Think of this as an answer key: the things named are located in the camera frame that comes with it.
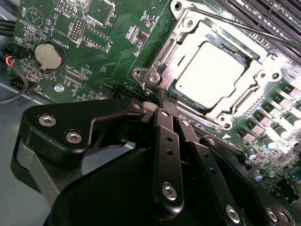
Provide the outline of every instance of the silver capacitor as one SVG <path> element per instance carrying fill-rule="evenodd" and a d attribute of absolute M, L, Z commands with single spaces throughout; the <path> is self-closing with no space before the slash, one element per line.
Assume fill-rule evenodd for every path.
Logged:
<path fill-rule="evenodd" d="M 253 149 L 248 149 L 248 150 L 246 151 L 246 154 L 247 154 L 249 160 L 251 160 L 251 161 L 256 160 L 256 155 L 255 155 Z"/>

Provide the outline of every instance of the green circuit board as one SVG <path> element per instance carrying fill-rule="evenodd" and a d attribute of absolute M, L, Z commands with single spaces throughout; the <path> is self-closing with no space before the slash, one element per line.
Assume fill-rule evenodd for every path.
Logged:
<path fill-rule="evenodd" d="M 64 49 L 66 64 L 47 73 L 37 70 L 34 56 L 16 64 L 39 84 L 38 94 L 56 103 L 95 99 L 103 84 L 139 93 L 131 69 L 148 66 L 174 24 L 168 2 L 23 0 L 16 43 L 34 49 L 53 41 Z M 152 20 L 142 20 L 143 15 Z M 57 83 L 64 86 L 63 93 L 55 92 Z"/>
<path fill-rule="evenodd" d="M 220 15 L 228 12 L 223 5 L 227 4 L 225 2 L 197 2 Z M 176 22 L 170 0 L 21 0 L 20 9 L 15 43 L 34 50 L 37 44 L 51 41 L 65 52 L 65 65 L 46 73 L 38 69 L 34 54 L 21 62 L 15 61 L 28 80 L 37 84 L 35 92 L 56 103 L 100 99 L 104 86 L 122 86 L 144 96 L 145 92 L 131 75 L 132 69 L 149 67 Z M 254 41 L 262 46 L 265 44 L 260 37 Z M 246 151 L 253 148 L 258 154 L 254 163 L 264 176 L 263 185 L 272 190 L 283 177 L 292 183 L 298 180 L 294 175 L 301 170 L 301 163 L 299 152 L 293 145 L 300 140 L 301 131 L 294 132 L 294 140 L 289 144 L 291 149 L 285 154 L 268 150 L 262 143 L 264 135 L 252 143 L 239 136 L 262 103 L 270 101 L 280 90 L 300 78 L 298 62 L 272 45 L 269 45 L 269 51 L 283 59 L 283 79 L 265 87 L 264 95 L 250 111 L 235 119 L 233 129 L 221 131 L 190 122 L 235 149 Z M 8 76 L 14 77 L 10 70 Z M 63 85 L 64 91 L 56 92 L 56 84 Z M 296 108 L 300 106 L 297 100 L 293 104 Z M 287 116 L 290 112 L 282 109 L 282 114 Z M 292 167 L 291 171 L 284 170 L 288 165 Z M 271 171 L 276 173 L 273 178 L 269 178 Z"/>

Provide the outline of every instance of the mounting hole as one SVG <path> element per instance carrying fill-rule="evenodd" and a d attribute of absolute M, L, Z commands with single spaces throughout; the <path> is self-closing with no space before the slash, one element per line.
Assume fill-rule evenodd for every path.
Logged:
<path fill-rule="evenodd" d="M 136 75 L 136 77 L 140 78 L 141 77 L 141 71 L 136 71 L 135 75 Z"/>
<path fill-rule="evenodd" d="M 279 73 L 274 73 L 274 74 L 272 75 L 272 79 L 273 79 L 273 80 L 277 80 L 277 79 L 279 79 L 279 77 L 280 77 L 280 74 L 279 74 Z"/>
<path fill-rule="evenodd" d="M 169 116 L 169 113 L 167 113 L 166 111 L 162 111 L 161 113 L 162 113 L 162 115 L 164 115 L 165 117 L 168 117 L 168 116 Z"/>
<path fill-rule="evenodd" d="M 174 153 L 173 153 L 172 151 L 168 150 L 168 149 L 167 149 L 166 153 L 167 153 L 169 156 L 173 156 L 173 155 L 174 155 Z"/>
<path fill-rule="evenodd" d="M 213 168 L 210 168 L 210 172 L 214 175 L 217 175 L 217 172 Z"/>
<path fill-rule="evenodd" d="M 225 129 L 230 129 L 230 128 L 231 128 L 231 125 L 230 125 L 229 123 L 227 123 L 227 124 L 224 125 L 224 128 L 225 128 Z"/>
<path fill-rule="evenodd" d="M 182 4 L 181 4 L 180 2 L 177 2 L 177 3 L 174 5 L 175 11 L 179 11 L 181 8 L 182 8 Z"/>

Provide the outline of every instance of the silver screw head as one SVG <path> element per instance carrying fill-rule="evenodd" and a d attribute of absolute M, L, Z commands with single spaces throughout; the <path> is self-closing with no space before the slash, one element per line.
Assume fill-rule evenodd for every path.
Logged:
<path fill-rule="evenodd" d="M 39 123 L 42 126 L 52 127 L 52 126 L 56 125 L 56 119 L 50 115 L 43 115 L 43 116 L 39 117 Z"/>
<path fill-rule="evenodd" d="M 187 17 L 183 20 L 183 27 L 185 29 L 190 29 L 193 26 L 193 19 L 192 17 Z"/>
<path fill-rule="evenodd" d="M 283 219 L 285 222 L 287 222 L 287 223 L 290 222 L 290 219 L 288 218 L 288 216 L 287 216 L 284 212 L 282 212 L 281 210 L 279 210 L 278 212 L 279 212 L 280 216 L 282 217 L 282 219 Z"/>
<path fill-rule="evenodd" d="M 274 222 L 278 222 L 278 217 L 271 209 L 266 209 L 266 213 L 268 214 L 268 217 L 271 218 Z"/>
<path fill-rule="evenodd" d="M 229 218 L 235 223 L 238 224 L 240 222 L 240 217 L 237 211 L 232 206 L 226 207 L 226 212 Z"/>
<path fill-rule="evenodd" d="M 64 91 L 64 86 L 63 85 L 61 85 L 61 84 L 56 84 L 55 85 L 55 91 L 57 92 L 57 93 L 62 93 L 63 91 Z"/>
<path fill-rule="evenodd" d="M 212 139 L 208 139 L 208 141 L 209 141 L 209 143 L 211 143 L 212 145 L 215 145 L 215 141 L 214 140 L 212 140 Z"/>
<path fill-rule="evenodd" d="M 177 198 L 177 192 L 176 192 L 175 188 L 169 184 L 164 184 L 162 186 L 162 193 L 167 199 L 169 199 L 171 201 L 174 201 Z"/>
<path fill-rule="evenodd" d="M 138 110 L 141 109 L 140 105 L 138 105 L 138 104 L 133 103 L 133 106 L 134 106 L 134 108 L 136 108 L 136 109 L 138 109 Z"/>
<path fill-rule="evenodd" d="M 83 140 L 83 137 L 78 132 L 68 132 L 66 139 L 69 143 L 78 144 Z"/>
<path fill-rule="evenodd" d="M 135 75 L 136 75 L 138 78 L 140 78 L 140 77 L 141 77 L 141 72 L 140 72 L 140 71 L 137 71 L 137 72 L 135 72 Z"/>
<path fill-rule="evenodd" d="M 156 77 L 151 77 L 151 78 L 150 78 L 150 81 L 151 81 L 151 82 L 157 82 L 157 78 L 156 78 Z"/>
<path fill-rule="evenodd" d="M 187 122 L 187 121 L 182 121 L 182 123 L 184 124 L 184 126 L 187 126 L 187 127 L 189 127 L 189 123 Z"/>

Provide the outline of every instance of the dimm slot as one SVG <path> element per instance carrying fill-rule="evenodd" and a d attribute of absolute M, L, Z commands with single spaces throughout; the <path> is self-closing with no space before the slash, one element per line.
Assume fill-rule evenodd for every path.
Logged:
<path fill-rule="evenodd" d="M 250 16 L 246 16 L 243 12 L 241 12 L 239 9 L 237 9 L 235 6 L 233 6 L 232 4 L 230 4 L 229 2 L 226 2 L 226 1 L 219 1 L 219 4 L 228 9 L 230 12 L 232 12 L 234 15 L 236 15 L 240 21 L 243 23 L 243 24 L 247 24 L 249 25 L 250 27 L 254 27 L 256 28 L 257 25 L 253 22 L 256 21 L 256 17 L 254 15 L 250 15 Z M 296 53 L 294 53 L 292 50 L 290 50 L 288 47 L 286 47 L 285 45 L 282 45 L 276 41 L 273 41 L 273 40 L 269 40 L 269 43 L 271 43 L 272 45 L 274 45 L 276 48 L 278 48 L 284 55 L 286 55 L 286 57 L 288 58 L 291 58 L 293 59 L 295 62 L 297 62 L 298 64 L 301 64 L 301 57 L 298 56 Z"/>
<path fill-rule="evenodd" d="M 266 1 L 266 0 L 259 0 L 262 4 L 269 7 L 271 10 L 273 10 L 277 15 L 279 15 L 286 23 L 288 23 L 291 26 L 292 30 L 296 30 L 297 32 L 301 33 L 301 21 L 300 17 L 296 17 L 295 14 L 292 14 L 289 10 L 287 10 L 284 6 L 281 6 L 281 9 L 278 9 L 274 6 L 274 1 Z"/>
<path fill-rule="evenodd" d="M 290 40 L 295 41 L 298 44 L 301 44 L 301 36 L 298 35 L 295 31 L 293 31 L 289 26 L 287 26 L 283 21 L 281 21 L 275 14 L 269 15 L 269 11 L 258 1 L 256 0 L 248 0 L 248 4 L 255 11 L 260 12 L 269 23 L 271 23 L 274 27 L 278 28 L 282 31 L 282 33 L 286 34 Z"/>

